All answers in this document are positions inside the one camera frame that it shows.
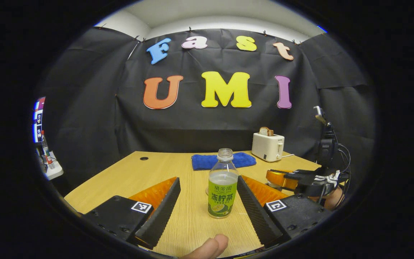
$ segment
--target table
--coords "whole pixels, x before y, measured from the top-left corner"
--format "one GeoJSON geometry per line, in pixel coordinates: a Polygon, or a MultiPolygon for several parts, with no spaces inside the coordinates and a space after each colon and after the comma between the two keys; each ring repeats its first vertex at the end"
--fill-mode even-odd
{"type": "MultiPolygon", "coordinates": [[[[135,151],[65,196],[65,200],[80,213],[87,213],[114,195],[130,197],[171,177],[180,178],[181,192],[166,229],[153,251],[170,256],[182,256],[202,245],[209,237],[224,234],[229,238],[228,248],[220,257],[242,254],[263,245],[259,242],[245,208],[236,194],[231,215],[214,219],[207,212],[208,172],[194,171],[191,156],[217,153],[156,153],[135,151]]],[[[269,169],[308,169],[320,165],[297,156],[266,162],[255,157],[257,164],[240,167],[241,175],[267,182],[269,169]]],[[[288,195],[293,192],[283,190],[288,195]]]]}

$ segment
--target human hand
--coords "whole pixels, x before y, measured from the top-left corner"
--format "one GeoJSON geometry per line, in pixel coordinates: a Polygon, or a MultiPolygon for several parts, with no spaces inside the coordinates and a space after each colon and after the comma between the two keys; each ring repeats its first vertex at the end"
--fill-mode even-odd
{"type": "Polygon", "coordinates": [[[209,238],[202,246],[193,252],[180,257],[179,259],[215,259],[220,256],[228,247],[228,237],[218,234],[214,238],[209,238]]]}
{"type": "MultiPolygon", "coordinates": [[[[319,197],[309,197],[314,202],[319,200],[319,197]]],[[[322,196],[325,199],[324,208],[328,210],[333,210],[337,205],[339,205],[345,198],[343,195],[343,190],[340,186],[337,186],[335,190],[332,190],[328,195],[322,196]]]]}

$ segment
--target finger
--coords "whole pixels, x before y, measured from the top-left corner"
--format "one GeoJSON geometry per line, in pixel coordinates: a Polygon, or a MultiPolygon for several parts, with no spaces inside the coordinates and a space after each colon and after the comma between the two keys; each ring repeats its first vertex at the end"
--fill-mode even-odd
{"type": "Polygon", "coordinates": [[[217,252],[218,247],[218,241],[216,239],[209,238],[204,242],[204,244],[202,244],[202,246],[199,246],[193,252],[182,256],[179,259],[211,259],[217,252]]]}
{"type": "Polygon", "coordinates": [[[222,254],[225,249],[228,247],[228,237],[223,234],[218,234],[214,237],[214,239],[218,242],[218,249],[215,254],[213,254],[211,259],[217,258],[222,254]]]}

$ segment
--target black backdrop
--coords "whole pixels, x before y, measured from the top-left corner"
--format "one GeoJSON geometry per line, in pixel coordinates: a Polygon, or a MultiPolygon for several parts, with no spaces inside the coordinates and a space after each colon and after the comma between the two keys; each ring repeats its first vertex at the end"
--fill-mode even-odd
{"type": "MultiPolygon", "coordinates": [[[[297,45],[255,32],[205,29],[140,42],[112,29],[92,28],[64,52],[40,85],[40,95],[46,95],[44,130],[72,189],[136,150],[250,150],[261,126],[285,136],[284,151],[314,160],[322,124],[313,107],[321,105],[340,143],[351,151],[355,186],[368,169],[376,127],[373,86],[364,74],[327,34],[297,45]],[[258,49],[239,50],[235,39],[241,35],[255,39],[258,49]],[[208,47],[183,49],[191,36],[206,37],[208,47]],[[171,38],[168,56],[151,64],[146,49],[164,38],[171,38]],[[275,42],[288,46],[294,60],[281,57],[275,42]],[[206,81],[201,75],[208,71],[219,72],[226,83],[235,72],[249,74],[252,106],[202,107],[206,81]],[[144,81],[162,77],[157,98],[164,99],[166,78],[173,75],[184,77],[174,105],[146,107],[144,81]],[[275,76],[290,79],[289,109],[276,105],[275,76]]],[[[333,165],[343,168],[338,154],[333,165]]]]}

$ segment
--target lemon tea bottle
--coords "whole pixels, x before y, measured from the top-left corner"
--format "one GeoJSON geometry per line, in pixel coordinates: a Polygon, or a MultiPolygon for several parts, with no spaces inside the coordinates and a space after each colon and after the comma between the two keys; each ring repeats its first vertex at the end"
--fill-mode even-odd
{"type": "Polygon", "coordinates": [[[225,218],[233,208],[239,173],[232,163],[231,149],[220,149],[217,159],[209,172],[207,206],[212,218],[225,218]]]}

